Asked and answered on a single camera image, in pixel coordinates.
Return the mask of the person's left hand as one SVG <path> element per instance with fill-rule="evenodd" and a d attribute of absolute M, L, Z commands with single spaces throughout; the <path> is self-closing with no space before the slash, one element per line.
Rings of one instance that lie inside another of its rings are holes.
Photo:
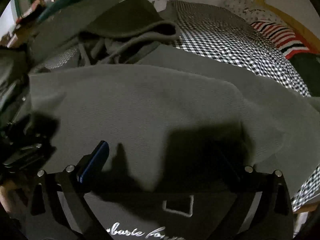
<path fill-rule="evenodd" d="M 27 185 L 16 184 L 12 180 L 1 185 L 1 204 L 11 218 L 25 220 L 29 201 L 30 189 Z"/>

